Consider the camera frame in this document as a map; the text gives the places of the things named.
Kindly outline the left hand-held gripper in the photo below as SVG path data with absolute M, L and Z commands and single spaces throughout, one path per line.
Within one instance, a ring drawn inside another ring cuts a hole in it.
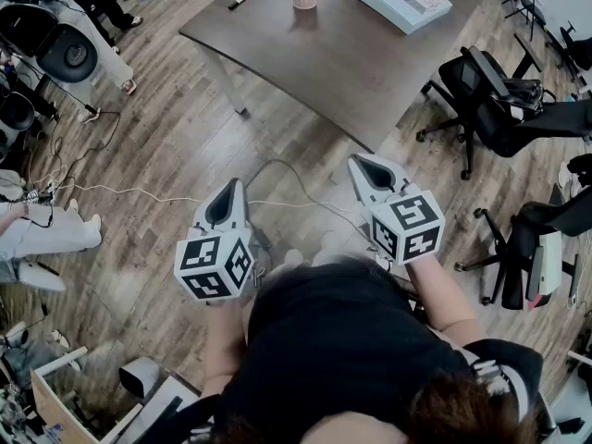
M 233 227 L 216 226 L 230 218 Z M 195 211 L 187 238 L 177 243 L 174 276 L 197 302 L 241 296 L 253 266 L 252 231 L 244 183 L 231 179 L 210 193 Z

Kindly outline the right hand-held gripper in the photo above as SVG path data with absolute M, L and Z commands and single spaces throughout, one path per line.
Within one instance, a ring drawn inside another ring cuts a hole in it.
M 347 165 L 382 256 L 406 265 L 438 251 L 445 218 L 430 190 L 410 183 L 401 165 L 375 154 L 352 154 Z

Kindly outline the person's left forearm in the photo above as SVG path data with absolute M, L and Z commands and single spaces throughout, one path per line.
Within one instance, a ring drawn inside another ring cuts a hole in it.
M 246 351 L 241 302 L 214 302 L 205 308 L 206 338 L 202 397 L 220 394 L 241 366 Z

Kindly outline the person's right forearm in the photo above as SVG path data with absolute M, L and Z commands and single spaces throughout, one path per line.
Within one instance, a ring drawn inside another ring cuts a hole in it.
M 461 287 L 434 255 L 405 268 L 432 328 L 460 347 L 487 337 Z

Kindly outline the grey table leg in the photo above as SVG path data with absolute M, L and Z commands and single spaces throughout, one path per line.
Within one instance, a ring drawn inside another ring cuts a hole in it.
M 226 95 L 234 110 L 238 114 L 244 115 L 247 111 L 247 107 L 243 102 L 242 98 L 240 97 L 239 93 L 237 92 L 219 55 L 215 51 L 211 50 L 206 46 L 202 45 L 201 49 L 204 54 L 204 58 L 209 68 L 209 71 L 212 73 L 214 79 L 217 81 L 222 92 Z

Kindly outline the black office chair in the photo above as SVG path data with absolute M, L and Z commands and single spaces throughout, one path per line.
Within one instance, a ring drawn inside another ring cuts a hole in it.
M 454 269 L 468 272 L 497 264 L 499 272 L 491 295 L 481 304 L 489 306 L 499 296 L 507 310 L 521 310 L 526 302 L 534 309 L 547 304 L 552 292 L 571 278 L 570 293 L 577 292 L 583 262 L 576 255 L 572 263 L 562 259 L 562 238 L 578 237 L 592 230 L 592 154 L 579 155 L 566 165 L 576 176 L 582 190 L 565 203 L 529 202 L 512 217 L 512 231 L 505 239 L 486 208 L 474 210 L 483 217 L 494 239 L 495 253 L 466 265 L 458 262 Z
M 416 140 L 424 142 L 434 131 L 463 128 L 457 135 L 466 150 L 463 180 L 473 173 L 475 139 L 496 155 L 511 158 L 536 139 L 592 136 L 592 100 L 546 102 L 549 92 L 540 80 L 507 78 L 499 68 L 488 52 L 464 47 L 460 56 L 439 68 L 441 82 L 429 80 L 421 90 L 436 90 L 457 116 L 418 131 Z

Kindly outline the person's black shirt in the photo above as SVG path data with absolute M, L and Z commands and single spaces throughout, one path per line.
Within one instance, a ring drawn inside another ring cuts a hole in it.
M 283 264 L 241 307 L 240 368 L 200 403 L 207 444 L 538 442 L 541 355 L 488 336 L 456 345 L 371 259 Z

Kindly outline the white rounded device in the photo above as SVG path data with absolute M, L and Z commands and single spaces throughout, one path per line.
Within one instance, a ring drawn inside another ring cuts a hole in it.
M 160 375 L 159 365 L 146 356 L 125 364 L 118 372 L 120 384 L 139 399 L 150 394 Z

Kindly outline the grey and black pod device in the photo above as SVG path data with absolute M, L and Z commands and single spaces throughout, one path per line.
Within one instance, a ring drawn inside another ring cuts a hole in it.
M 96 48 L 84 33 L 39 5 L 1 6 L 0 38 L 20 56 L 33 59 L 48 76 L 65 83 L 86 80 L 98 62 Z

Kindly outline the wooden crate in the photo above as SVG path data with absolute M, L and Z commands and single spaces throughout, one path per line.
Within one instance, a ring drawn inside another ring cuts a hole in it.
M 140 403 L 136 404 L 103 438 L 97 439 L 58 398 L 44 378 L 87 353 L 88 348 L 82 346 L 30 371 L 37 413 L 49 427 L 60 428 L 61 444 L 114 444 L 140 414 L 143 409 Z

